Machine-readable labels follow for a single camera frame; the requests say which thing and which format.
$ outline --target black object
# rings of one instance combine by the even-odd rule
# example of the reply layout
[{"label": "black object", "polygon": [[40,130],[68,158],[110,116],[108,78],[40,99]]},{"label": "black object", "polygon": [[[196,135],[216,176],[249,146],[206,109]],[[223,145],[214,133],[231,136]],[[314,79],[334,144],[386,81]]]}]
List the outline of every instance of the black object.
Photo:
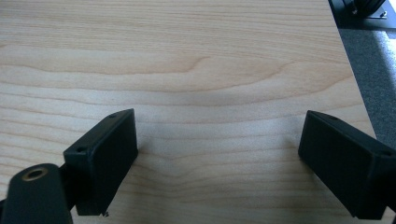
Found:
[{"label": "black object", "polygon": [[396,151],[342,120],[308,111],[299,155],[353,217],[396,211]]},{"label": "black object", "polygon": [[102,119],[64,152],[65,164],[38,164],[14,175],[0,202],[1,224],[72,223],[105,215],[122,179],[137,157],[134,110]]},{"label": "black object", "polygon": [[396,13],[385,0],[329,0],[337,27],[358,30],[396,30]]}]

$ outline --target wood grain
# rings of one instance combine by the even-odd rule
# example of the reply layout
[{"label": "wood grain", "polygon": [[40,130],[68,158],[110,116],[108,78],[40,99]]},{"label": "wood grain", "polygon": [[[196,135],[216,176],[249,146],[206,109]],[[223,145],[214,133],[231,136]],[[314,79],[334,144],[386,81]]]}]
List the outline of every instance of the wood grain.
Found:
[{"label": "wood grain", "polygon": [[308,109],[374,136],[325,0],[0,1],[0,197],[126,108],[140,154],[76,223],[371,223],[297,155]]}]

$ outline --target wooden table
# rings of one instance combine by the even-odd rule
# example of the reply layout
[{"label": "wooden table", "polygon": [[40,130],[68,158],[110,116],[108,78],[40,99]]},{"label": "wooden table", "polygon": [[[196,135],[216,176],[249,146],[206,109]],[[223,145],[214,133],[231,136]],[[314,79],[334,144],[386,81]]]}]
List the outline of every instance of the wooden table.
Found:
[{"label": "wooden table", "polygon": [[297,155],[308,109],[374,135],[326,0],[0,2],[0,198],[131,107],[140,154],[75,223],[370,222]]}]

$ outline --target gray carpet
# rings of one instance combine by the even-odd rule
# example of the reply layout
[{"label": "gray carpet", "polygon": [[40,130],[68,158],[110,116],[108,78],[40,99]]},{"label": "gray carpet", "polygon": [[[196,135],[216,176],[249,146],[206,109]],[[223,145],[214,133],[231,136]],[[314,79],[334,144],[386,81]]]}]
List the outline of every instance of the gray carpet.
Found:
[{"label": "gray carpet", "polygon": [[396,149],[396,44],[389,40],[394,33],[339,32],[376,137]]}]

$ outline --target black metal base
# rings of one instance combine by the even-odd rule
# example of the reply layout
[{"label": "black metal base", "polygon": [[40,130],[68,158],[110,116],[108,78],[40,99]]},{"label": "black metal base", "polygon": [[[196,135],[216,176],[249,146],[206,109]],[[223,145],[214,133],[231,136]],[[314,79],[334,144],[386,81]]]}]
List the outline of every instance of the black metal base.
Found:
[{"label": "black metal base", "polygon": [[376,13],[366,18],[355,15],[350,2],[350,0],[329,0],[338,28],[396,31],[396,13],[389,1],[386,1]]}]

